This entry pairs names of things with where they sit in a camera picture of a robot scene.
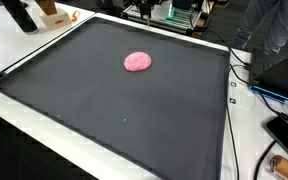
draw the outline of black tray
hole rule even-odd
[[[153,64],[132,73],[132,52]],[[229,53],[92,18],[0,79],[0,92],[162,179],[220,179]]]

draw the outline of person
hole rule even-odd
[[[277,11],[259,49],[265,54],[278,54],[288,40],[288,0],[251,0],[232,47],[245,50],[252,34],[275,5]]]

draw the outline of table surface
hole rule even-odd
[[[78,26],[81,22],[94,15],[94,12],[56,3],[57,8],[65,10],[72,18],[74,11],[79,11],[80,16],[72,25],[64,26],[53,31],[48,31],[39,17],[41,9],[32,0],[24,0],[29,4],[26,10],[39,28],[35,35],[26,35],[16,24],[4,6],[0,6],[0,71],[14,64],[18,60],[37,50],[52,39],[64,32]]]
[[[104,14],[96,14],[93,17],[106,18],[140,29],[194,42],[196,44],[227,50],[224,46],[153,27],[148,28],[145,25],[117,19]],[[235,52],[242,60],[246,62],[250,60],[251,54],[238,50]],[[6,72],[10,72],[36,54],[38,54],[38,52],[32,53]],[[233,56],[231,58],[231,64],[238,64],[238,61]],[[236,68],[236,70],[243,79],[247,79],[248,72],[238,68]],[[261,127],[261,124],[266,120],[273,118],[274,114],[266,108],[260,98],[249,92],[247,86],[238,81],[233,74],[230,75],[230,82],[235,82],[237,84],[236,87],[229,86],[228,96],[229,98],[234,98],[237,102],[236,104],[229,104],[229,109],[231,112],[232,127],[235,135],[234,139],[237,147],[240,179],[253,179],[256,162],[268,144],[272,141]],[[279,103],[273,101],[269,101],[269,103],[271,103],[273,108],[283,110],[283,107]],[[11,100],[1,93],[0,117],[98,179],[158,179],[154,174],[142,169],[123,157],[101,147],[91,140],[69,130],[26,106]],[[259,179],[276,179],[275,176],[268,172],[268,160],[273,157],[274,154],[280,154],[288,158],[288,155],[278,145],[275,145],[262,164]],[[236,179],[236,168],[228,121],[226,121],[224,133],[221,179]]]

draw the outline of pink dough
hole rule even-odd
[[[124,66],[128,71],[141,71],[152,64],[151,57],[143,52],[134,52],[125,58]]]

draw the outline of white table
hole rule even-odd
[[[72,26],[64,26],[59,29],[48,31],[39,17],[41,9],[33,0],[24,0],[29,4],[26,8],[39,32],[35,35],[26,35],[16,24],[4,6],[0,6],[0,71],[9,67],[13,63],[37,50],[49,41],[57,38],[64,32],[75,28],[81,22],[94,15],[94,12],[56,3],[56,7],[65,10],[72,18],[74,11],[81,14]]]
[[[147,28],[145,25],[117,19],[103,14],[96,14],[94,17],[102,17],[122,24],[177,37],[179,39],[212,48],[227,50],[227,48],[224,46],[178,35],[153,27]],[[249,53],[238,50],[236,50],[236,53],[244,61],[250,60]],[[10,72],[12,69],[24,63],[36,54],[37,52],[33,53],[16,66],[10,68],[7,72]],[[232,57],[231,63],[236,64],[238,61]],[[242,78],[247,78],[248,73],[239,69],[237,69],[237,72]],[[239,82],[233,74],[230,75],[230,81],[237,83],[236,88],[232,88],[231,86],[229,87],[229,97],[237,100],[237,104],[229,104],[229,108],[237,145],[238,160],[240,163],[240,179],[252,179],[257,159],[267,145],[272,141],[271,138],[264,132],[260,124],[268,118],[273,117],[273,114],[265,107],[261,100],[250,93],[246,86]],[[278,103],[271,103],[274,108],[281,108]],[[120,157],[119,155],[99,146],[78,133],[69,130],[48,117],[45,117],[2,94],[0,94],[0,117],[32,136],[39,142],[48,146],[58,154],[67,158],[71,162],[75,163],[98,179],[158,179],[154,174],[151,174],[123,157]],[[273,148],[272,152],[288,157],[277,145]],[[236,179],[234,154],[227,123],[225,127],[222,159],[221,179]],[[267,159],[266,162],[263,163],[263,166],[264,165],[265,168],[262,168],[260,171],[259,179],[275,179],[274,176],[267,172]]]

